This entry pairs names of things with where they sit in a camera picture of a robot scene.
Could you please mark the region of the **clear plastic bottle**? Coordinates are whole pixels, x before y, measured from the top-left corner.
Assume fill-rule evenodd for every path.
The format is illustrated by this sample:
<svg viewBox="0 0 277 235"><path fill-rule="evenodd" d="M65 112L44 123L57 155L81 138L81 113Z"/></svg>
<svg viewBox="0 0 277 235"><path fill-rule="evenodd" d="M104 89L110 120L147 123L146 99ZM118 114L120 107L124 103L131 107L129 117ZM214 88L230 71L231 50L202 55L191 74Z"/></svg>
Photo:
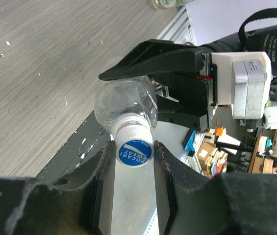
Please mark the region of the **clear plastic bottle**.
<svg viewBox="0 0 277 235"><path fill-rule="evenodd" d="M119 119L130 116L140 119L149 130L157 126L156 93L147 76L99 81L95 96L95 117L98 123L115 136Z"/></svg>

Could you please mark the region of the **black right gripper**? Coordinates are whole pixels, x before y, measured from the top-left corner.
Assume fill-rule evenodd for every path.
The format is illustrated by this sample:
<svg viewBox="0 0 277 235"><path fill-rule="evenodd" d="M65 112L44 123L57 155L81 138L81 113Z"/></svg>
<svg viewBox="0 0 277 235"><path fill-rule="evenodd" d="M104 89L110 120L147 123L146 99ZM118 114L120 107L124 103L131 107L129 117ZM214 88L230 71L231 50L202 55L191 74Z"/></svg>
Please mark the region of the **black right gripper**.
<svg viewBox="0 0 277 235"><path fill-rule="evenodd" d="M157 95L158 121L169 122L203 132L216 106L216 66L211 54L197 46L166 40L147 40L138 44L120 62L99 75L112 81L143 75L164 89Z"/></svg>

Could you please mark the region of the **white bottle cap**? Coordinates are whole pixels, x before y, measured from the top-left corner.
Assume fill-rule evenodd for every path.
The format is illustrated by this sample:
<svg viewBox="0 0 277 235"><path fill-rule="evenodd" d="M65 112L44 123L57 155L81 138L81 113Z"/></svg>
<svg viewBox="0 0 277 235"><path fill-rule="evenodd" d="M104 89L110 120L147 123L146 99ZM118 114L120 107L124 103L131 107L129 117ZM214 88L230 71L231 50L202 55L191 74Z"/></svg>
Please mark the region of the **white bottle cap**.
<svg viewBox="0 0 277 235"><path fill-rule="evenodd" d="M153 137L148 125L125 124L117 131L114 141L116 158L122 165L131 168L141 167L153 157Z"/></svg>

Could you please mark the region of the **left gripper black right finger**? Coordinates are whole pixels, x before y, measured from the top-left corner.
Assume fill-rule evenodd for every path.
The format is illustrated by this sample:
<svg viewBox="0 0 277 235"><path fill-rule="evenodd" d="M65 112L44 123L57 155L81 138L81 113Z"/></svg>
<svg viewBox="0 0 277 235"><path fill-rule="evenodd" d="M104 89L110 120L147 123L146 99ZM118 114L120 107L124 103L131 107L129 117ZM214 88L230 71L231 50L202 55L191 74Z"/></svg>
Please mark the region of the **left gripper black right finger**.
<svg viewBox="0 0 277 235"><path fill-rule="evenodd" d="M277 235L277 174L225 173L208 179L154 144L162 235Z"/></svg>

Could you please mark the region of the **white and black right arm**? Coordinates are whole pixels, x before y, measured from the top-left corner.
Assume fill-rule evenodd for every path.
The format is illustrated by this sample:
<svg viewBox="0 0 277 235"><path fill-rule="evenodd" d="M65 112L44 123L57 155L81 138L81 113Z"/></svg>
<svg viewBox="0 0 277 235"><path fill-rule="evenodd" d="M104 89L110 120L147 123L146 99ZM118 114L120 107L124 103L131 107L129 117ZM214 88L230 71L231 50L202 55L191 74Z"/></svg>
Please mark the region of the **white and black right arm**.
<svg viewBox="0 0 277 235"><path fill-rule="evenodd" d="M245 23L277 18L277 8L258 11ZM268 108L277 85L277 25L237 33L201 46L148 40L100 74L103 81L146 75L166 88L158 98L158 119L198 132L213 108L229 105L248 129L277 128L277 108Z"/></svg>

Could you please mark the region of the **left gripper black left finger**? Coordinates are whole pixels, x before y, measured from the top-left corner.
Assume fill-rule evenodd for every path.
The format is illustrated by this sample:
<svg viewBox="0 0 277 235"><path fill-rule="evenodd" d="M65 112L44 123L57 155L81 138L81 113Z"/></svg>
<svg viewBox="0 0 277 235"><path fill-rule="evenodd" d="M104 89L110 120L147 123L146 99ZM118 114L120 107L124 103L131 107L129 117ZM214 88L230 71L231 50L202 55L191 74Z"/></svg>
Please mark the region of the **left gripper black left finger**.
<svg viewBox="0 0 277 235"><path fill-rule="evenodd" d="M0 235L108 235L115 181L115 143L54 182L0 178Z"/></svg>

